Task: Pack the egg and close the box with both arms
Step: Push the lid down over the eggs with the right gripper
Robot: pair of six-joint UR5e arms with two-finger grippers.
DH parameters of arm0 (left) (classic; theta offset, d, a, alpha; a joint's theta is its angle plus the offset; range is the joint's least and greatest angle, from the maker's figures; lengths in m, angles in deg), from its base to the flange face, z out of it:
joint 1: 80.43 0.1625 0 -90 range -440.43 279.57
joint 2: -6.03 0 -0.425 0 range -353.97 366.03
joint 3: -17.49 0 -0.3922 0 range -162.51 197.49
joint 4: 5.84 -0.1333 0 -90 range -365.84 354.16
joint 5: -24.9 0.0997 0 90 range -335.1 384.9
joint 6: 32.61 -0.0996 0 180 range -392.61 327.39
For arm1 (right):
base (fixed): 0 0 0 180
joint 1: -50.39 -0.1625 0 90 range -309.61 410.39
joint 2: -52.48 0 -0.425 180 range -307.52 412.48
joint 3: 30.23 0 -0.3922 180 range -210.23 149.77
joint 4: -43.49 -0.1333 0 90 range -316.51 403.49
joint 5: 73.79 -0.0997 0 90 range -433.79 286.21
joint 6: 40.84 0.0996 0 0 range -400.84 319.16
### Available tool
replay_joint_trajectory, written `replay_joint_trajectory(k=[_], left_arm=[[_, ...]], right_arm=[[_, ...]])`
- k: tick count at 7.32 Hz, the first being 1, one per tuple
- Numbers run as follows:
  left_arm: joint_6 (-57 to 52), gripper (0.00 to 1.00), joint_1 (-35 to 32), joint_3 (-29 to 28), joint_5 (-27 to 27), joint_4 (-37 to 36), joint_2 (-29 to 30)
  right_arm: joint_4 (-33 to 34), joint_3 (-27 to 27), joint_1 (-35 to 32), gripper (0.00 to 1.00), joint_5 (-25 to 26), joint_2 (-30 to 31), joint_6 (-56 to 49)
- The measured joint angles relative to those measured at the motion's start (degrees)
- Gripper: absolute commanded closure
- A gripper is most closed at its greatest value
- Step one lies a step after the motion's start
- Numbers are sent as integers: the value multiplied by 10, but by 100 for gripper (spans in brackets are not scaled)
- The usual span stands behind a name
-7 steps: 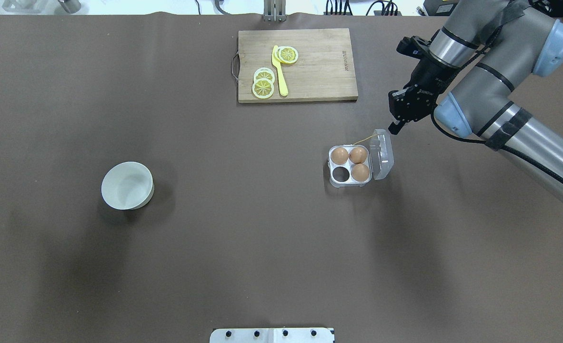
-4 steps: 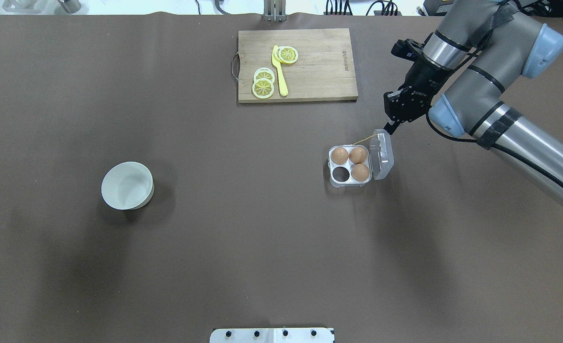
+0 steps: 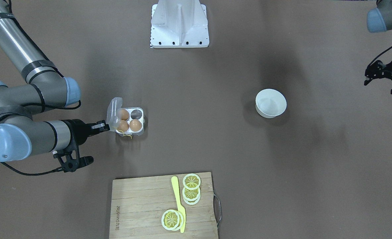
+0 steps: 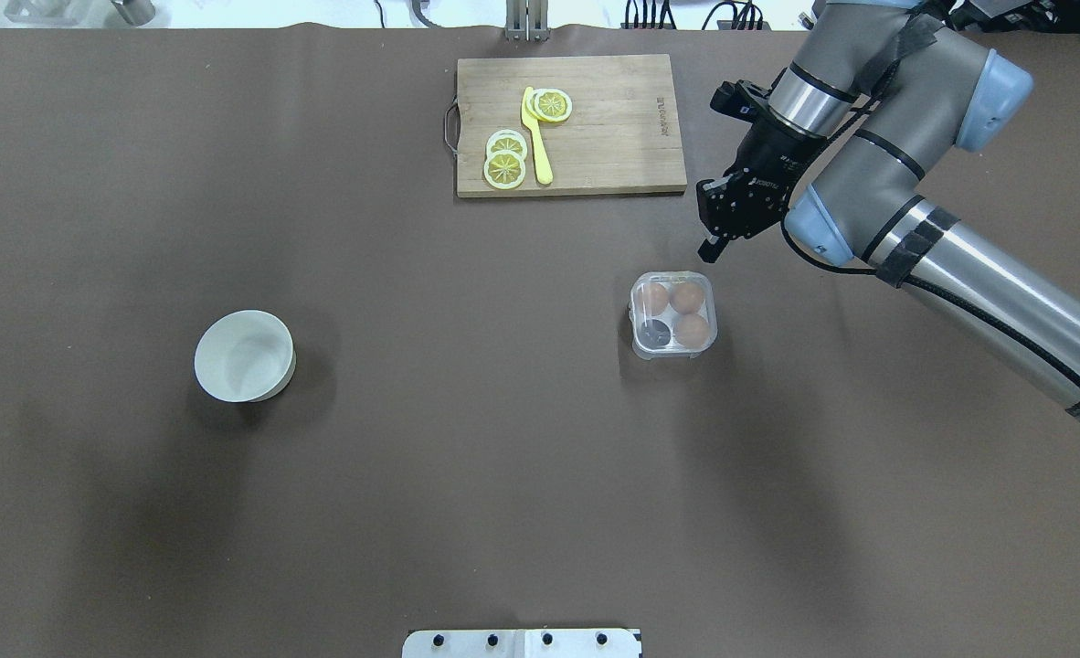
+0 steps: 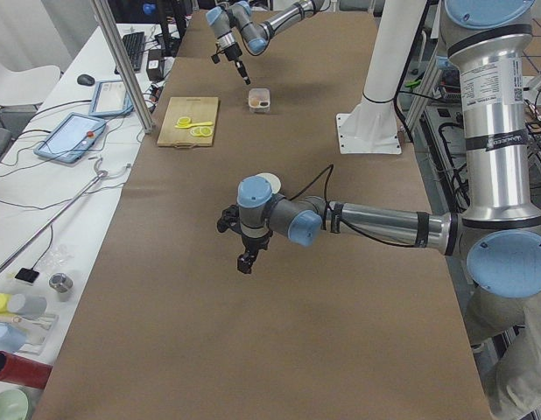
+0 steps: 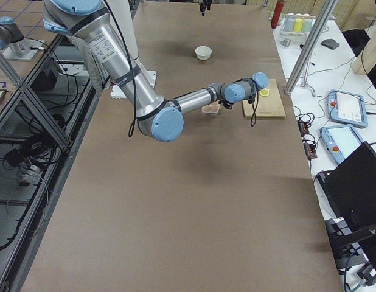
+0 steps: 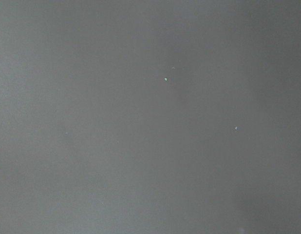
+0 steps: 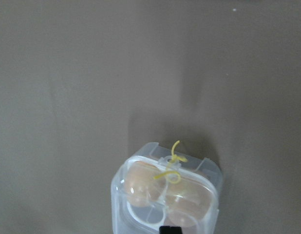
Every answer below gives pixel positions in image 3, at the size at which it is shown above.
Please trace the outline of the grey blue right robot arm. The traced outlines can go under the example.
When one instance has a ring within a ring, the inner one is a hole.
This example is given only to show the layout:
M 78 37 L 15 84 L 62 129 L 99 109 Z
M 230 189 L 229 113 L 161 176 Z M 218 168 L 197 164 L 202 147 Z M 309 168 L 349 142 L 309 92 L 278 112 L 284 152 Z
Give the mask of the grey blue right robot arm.
M 0 163 L 52 152 L 60 167 L 43 172 L 75 172 L 94 162 L 80 156 L 79 146 L 88 137 L 108 131 L 104 121 L 85 123 L 79 119 L 34 121 L 33 116 L 53 109 L 75 110 L 81 106 L 81 89 L 64 77 L 22 29 L 10 0 L 0 0 L 0 47 L 20 72 L 25 85 L 8 87 L 0 81 Z

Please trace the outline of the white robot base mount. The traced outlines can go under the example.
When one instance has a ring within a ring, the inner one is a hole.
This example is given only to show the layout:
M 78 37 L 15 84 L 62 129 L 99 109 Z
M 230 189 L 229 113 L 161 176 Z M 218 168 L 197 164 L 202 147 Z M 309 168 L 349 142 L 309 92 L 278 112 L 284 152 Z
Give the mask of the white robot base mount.
M 207 8 L 199 0 L 160 0 L 151 9 L 152 48 L 210 45 Z

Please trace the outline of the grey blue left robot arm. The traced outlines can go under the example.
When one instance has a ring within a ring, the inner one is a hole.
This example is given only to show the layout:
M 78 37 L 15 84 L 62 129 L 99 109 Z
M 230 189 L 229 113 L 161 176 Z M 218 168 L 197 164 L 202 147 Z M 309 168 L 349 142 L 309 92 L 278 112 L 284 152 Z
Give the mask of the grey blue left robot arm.
M 392 0 L 377 0 L 376 8 L 367 14 L 367 28 L 371 33 L 386 32 L 392 30 Z M 384 64 L 378 58 L 392 49 L 392 46 L 380 53 L 366 67 L 364 86 L 372 80 L 389 79 L 392 81 L 392 61 Z

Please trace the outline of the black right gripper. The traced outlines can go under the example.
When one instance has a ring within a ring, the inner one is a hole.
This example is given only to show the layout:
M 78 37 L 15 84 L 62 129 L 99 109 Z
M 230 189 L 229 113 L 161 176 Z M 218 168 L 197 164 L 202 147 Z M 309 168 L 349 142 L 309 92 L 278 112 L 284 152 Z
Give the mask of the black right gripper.
M 52 154 L 60 163 L 60 167 L 52 172 L 75 172 L 94 162 L 92 156 L 80 156 L 79 146 L 94 134 L 110 131 L 105 120 L 92 124 L 85 124 L 79 119 L 52 121 L 55 132 L 55 146 Z

